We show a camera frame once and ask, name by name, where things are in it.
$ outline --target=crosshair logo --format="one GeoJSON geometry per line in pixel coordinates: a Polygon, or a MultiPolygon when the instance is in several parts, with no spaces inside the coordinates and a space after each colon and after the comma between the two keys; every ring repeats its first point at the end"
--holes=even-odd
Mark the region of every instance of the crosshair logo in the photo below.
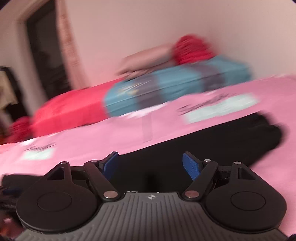
{"type": "Polygon", "coordinates": [[[148,198],[149,198],[150,200],[153,200],[154,198],[156,198],[156,196],[153,195],[153,194],[151,194],[151,195],[148,196],[148,198]]]}

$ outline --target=silver rivet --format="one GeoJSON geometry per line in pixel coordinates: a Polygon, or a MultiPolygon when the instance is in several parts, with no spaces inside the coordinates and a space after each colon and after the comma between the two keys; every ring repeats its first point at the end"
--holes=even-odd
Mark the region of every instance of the silver rivet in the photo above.
{"type": "Polygon", "coordinates": [[[116,198],[118,196],[118,193],[115,191],[107,191],[104,192],[104,197],[105,198],[116,198]]]}
{"type": "Polygon", "coordinates": [[[195,198],[198,197],[200,194],[197,191],[186,191],[185,196],[188,198],[195,198]]]}

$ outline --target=doorway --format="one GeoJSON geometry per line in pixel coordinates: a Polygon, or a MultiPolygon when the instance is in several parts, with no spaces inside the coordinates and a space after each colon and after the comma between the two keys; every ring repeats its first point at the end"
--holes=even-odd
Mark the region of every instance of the doorway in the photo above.
{"type": "Polygon", "coordinates": [[[47,98],[70,91],[57,36],[54,0],[31,15],[26,25],[35,66],[47,98]]]}

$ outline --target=patterned curtain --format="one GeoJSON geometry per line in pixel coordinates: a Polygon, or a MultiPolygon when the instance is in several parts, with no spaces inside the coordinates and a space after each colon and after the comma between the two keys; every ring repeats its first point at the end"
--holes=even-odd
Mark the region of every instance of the patterned curtain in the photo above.
{"type": "Polygon", "coordinates": [[[56,13],[57,32],[69,83],[73,89],[89,87],[75,48],[65,0],[56,0],[56,13]]]}

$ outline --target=gray ribbed surface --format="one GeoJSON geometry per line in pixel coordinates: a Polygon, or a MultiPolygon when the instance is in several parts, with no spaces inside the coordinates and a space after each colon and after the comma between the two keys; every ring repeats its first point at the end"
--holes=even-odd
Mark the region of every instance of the gray ribbed surface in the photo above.
{"type": "Polygon", "coordinates": [[[237,234],[212,222],[198,203],[177,193],[127,193],[124,199],[103,204],[83,228],[66,234],[24,231],[16,241],[283,241],[277,230],[237,234]]]}

